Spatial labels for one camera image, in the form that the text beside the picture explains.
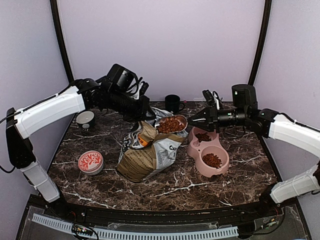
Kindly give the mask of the left black frame post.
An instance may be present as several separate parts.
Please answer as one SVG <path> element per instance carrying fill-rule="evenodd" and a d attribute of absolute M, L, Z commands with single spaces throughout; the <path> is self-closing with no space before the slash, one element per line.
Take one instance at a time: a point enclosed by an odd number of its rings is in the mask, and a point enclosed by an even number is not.
<path fill-rule="evenodd" d="M 67 76 L 68 82 L 72 82 L 74 80 L 72 68 L 69 61 L 69 56 L 67 53 L 67 48 L 64 40 L 62 24 L 60 20 L 60 13 L 58 7 L 57 0 L 50 0 L 50 8 L 51 8 L 51 15 L 53 19 L 54 30 L 56 34 L 56 39 L 59 47 L 60 56 L 62 59 L 63 67 L 65 70 L 65 74 Z"/>

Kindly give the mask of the pink double pet bowl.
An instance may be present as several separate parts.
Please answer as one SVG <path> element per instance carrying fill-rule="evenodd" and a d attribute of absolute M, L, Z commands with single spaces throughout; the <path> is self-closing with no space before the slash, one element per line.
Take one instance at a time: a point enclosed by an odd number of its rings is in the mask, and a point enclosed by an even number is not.
<path fill-rule="evenodd" d="M 209 141 L 199 142 L 197 134 L 206 134 L 209 137 Z M 198 172 L 207 177 L 225 175 L 230 166 L 230 157 L 227 151 L 220 144 L 219 134 L 216 131 L 207 132 L 200 128 L 193 127 L 188 134 L 188 146 L 186 153 L 194 159 L 195 167 Z M 214 154 L 221 160 L 218 168 L 209 166 L 203 161 L 203 157 L 208 154 Z"/>

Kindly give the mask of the brown kibble in bowl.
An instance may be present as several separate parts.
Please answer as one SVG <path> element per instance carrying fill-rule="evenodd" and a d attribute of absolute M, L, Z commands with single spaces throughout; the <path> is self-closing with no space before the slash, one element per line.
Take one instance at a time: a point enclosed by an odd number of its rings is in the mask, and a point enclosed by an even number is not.
<path fill-rule="evenodd" d="M 198 141 L 201 142 L 210 142 L 212 139 L 211 137 L 208 135 L 208 133 L 204 132 L 204 133 L 197 133 L 195 135 L 195 137 L 198 139 Z"/>

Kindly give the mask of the brown kibble in scoop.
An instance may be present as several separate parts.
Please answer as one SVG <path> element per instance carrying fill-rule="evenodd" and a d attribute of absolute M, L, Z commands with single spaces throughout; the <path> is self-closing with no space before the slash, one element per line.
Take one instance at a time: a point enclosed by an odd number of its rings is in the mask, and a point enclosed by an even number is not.
<path fill-rule="evenodd" d="M 180 132 L 185 128 L 185 125 L 177 118 L 166 118 L 165 121 L 160 122 L 156 127 L 159 133 L 168 134 L 173 132 Z"/>

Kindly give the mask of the red patterned round tin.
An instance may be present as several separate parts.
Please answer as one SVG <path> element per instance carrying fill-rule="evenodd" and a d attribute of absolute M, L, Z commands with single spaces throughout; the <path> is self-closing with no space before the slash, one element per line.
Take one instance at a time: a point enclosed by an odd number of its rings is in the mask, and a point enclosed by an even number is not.
<path fill-rule="evenodd" d="M 100 152 L 89 150 L 79 157 L 77 165 L 84 174 L 94 176 L 99 174 L 103 169 L 104 158 Z"/>

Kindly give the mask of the black frame post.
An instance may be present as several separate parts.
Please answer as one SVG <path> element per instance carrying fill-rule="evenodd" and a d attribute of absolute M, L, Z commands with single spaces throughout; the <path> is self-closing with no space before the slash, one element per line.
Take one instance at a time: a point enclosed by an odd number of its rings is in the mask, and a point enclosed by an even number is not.
<path fill-rule="evenodd" d="M 50 0 L 50 8 L 51 8 L 51 15 L 53 19 L 54 30 L 56 34 L 56 39 L 59 47 L 60 56 L 62 59 L 63 67 L 65 70 L 65 74 L 67 76 L 68 82 L 72 82 L 74 80 L 72 68 L 69 61 L 69 56 L 67 53 L 67 48 L 64 40 L 62 24 L 60 20 L 60 13 L 58 7 L 57 0 Z"/>
<path fill-rule="evenodd" d="M 253 86 L 255 84 L 255 80 L 258 74 L 258 70 L 259 70 L 259 66 L 260 66 L 260 62 L 261 62 L 262 54 L 264 50 L 264 45 L 267 37 L 269 20 L 271 16 L 271 9 L 272 9 L 272 0 L 265 0 L 257 47 L 255 51 L 254 60 L 252 63 L 250 76 L 248 79 L 248 84 L 250 86 Z"/>

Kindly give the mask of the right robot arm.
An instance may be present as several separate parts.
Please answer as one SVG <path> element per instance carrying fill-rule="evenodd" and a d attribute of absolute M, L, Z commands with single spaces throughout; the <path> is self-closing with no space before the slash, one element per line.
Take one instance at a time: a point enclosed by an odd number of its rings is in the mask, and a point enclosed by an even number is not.
<path fill-rule="evenodd" d="M 269 108 L 259 109 L 256 89 L 249 84 L 236 84 L 231 88 L 233 109 L 219 109 L 220 99 L 216 92 L 203 90 L 208 107 L 188 118 L 188 123 L 207 132 L 218 132 L 220 128 L 242 126 L 264 138 L 283 141 L 303 149 L 316 157 L 320 155 L 320 131 L 300 123 L 286 113 Z M 289 180 L 269 187 L 255 205 L 255 213 L 266 217 L 275 204 L 307 193 L 320 192 L 320 165 Z"/>

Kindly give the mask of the black mug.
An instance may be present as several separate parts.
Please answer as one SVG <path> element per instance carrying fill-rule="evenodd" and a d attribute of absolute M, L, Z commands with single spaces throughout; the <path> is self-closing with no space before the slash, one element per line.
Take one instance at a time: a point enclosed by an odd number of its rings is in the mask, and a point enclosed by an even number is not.
<path fill-rule="evenodd" d="M 185 103 L 181 101 L 181 98 L 175 94 L 169 94 L 164 98 L 165 109 L 168 112 L 173 112 L 174 114 L 182 111 L 185 108 Z"/>

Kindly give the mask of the right black frame post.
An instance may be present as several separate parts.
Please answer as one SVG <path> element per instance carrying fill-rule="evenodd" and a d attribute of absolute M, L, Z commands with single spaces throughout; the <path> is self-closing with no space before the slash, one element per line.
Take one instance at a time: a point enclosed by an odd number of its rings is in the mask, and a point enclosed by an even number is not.
<path fill-rule="evenodd" d="M 264 45 L 267 37 L 269 20 L 271 16 L 271 9 L 272 9 L 272 0 L 265 0 L 257 47 L 255 51 L 254 60 L 252 63 L 250 76 L 248 79 L 248 84 L 250 86 L 253 86 L 255 84 L 255 80 L 258 74 L 258 70 L 259 70 L 259 66 L 260 66 L 260 62 L 261 62 L 262 54 L 264 50 Z"/>

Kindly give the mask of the metal scoop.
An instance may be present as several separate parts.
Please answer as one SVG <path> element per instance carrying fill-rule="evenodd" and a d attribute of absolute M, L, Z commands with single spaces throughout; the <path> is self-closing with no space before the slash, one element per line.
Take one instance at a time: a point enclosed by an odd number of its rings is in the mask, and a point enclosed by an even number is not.
<path fill-rule="evenodd" d="M 166 116 L 156 121 L 154 127 L 160 134 L 172 134 L 185 130 L 188 122 L 183 115 Z"/>

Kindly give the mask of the pet food bag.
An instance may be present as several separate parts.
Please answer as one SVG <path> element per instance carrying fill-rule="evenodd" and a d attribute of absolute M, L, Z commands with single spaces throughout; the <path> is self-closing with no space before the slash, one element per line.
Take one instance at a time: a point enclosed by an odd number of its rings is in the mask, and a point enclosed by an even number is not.
<path fill-rule="evenodd" d="M 156 107 L 154 120 L 138 121 L 124 137 L 116 170 L 126 179 L 140 183 L 170 167 L 185 138 L 186 130 L 177 133 L 158 133 L 157 120 L 174 114 Z"/>

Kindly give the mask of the white and dark ceramic bowl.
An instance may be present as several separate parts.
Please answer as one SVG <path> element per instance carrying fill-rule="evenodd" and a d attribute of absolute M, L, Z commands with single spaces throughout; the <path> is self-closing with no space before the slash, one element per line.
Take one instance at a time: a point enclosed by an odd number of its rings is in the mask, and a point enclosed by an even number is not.
<path fill-rule="evenodd" d="M 83 111 L 75 119 L 77 125 L 82 130 L 87 130 L 95 126 L 96 117 L 92 111 Z"/>

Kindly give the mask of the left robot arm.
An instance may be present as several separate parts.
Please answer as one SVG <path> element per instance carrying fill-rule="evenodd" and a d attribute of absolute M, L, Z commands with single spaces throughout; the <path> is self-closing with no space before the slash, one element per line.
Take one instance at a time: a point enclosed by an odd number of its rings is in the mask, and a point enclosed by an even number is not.
<path fill-rule="evenodd" d="M 131 70 L 115 63 L 97 80 L 76 79 L 62 91 L 25 108 L 10 108 L 3 121 L 10 163 L 20 170 L 42 195 L 51 210 L 67 218 L 70 206 L 61 198 L 57 185 L 42 168 L 34 154 L 30 136 L 67 116 L 92 108 L 113 110 L 126 122 L 154 120 L 150 99 L 145 96 L 149 85 Z"/>

